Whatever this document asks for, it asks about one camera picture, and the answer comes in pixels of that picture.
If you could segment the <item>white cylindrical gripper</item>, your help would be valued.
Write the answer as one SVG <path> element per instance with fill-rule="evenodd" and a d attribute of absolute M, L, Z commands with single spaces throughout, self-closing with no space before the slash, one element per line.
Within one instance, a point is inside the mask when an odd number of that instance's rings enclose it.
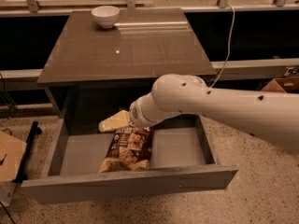
<path fill-rule="evenodd" d="M 129 112 L 122 110 L 108 119 L 102 120 L 98 128 L 101 133 L 111 132 L 119 128 L 127 127 L 130 124 L 130 119 L 137 127 L 152 127 L 166 119 L 171 119 L 178 115 L 179 112 L 163 111 L 155 104 L 151 93 L 148 93 L 132 102 Z"/>

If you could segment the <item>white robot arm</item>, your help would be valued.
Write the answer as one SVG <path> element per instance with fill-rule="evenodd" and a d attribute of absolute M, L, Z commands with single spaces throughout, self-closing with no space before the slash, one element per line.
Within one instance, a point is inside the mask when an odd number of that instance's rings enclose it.
<path fill-rule="evenodd" d="M 188 75 L 159 77 L 151 92 L 102 120 L 99 131 L 110 132 L 130 123 L 151 127 L 182 114 L 216 120 L 280 147 L 299 148 L 299 95 L 269 91 L 241 91 L 208 87 Z"/>

